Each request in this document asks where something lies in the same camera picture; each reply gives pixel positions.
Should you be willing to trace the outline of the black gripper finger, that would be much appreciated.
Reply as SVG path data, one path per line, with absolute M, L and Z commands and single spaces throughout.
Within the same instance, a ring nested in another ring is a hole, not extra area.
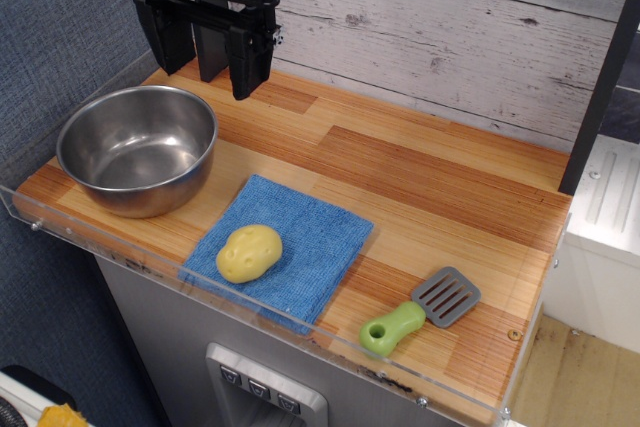
M 228 36 L 229 72 L 233 96 L 247 99 L 270 77 L 274 42 L 271 34 L 232 27 Z
M 191 23 L 151 0 L 133 0 L 140 25 L 158 65 L 172 75 L 195 58 Z

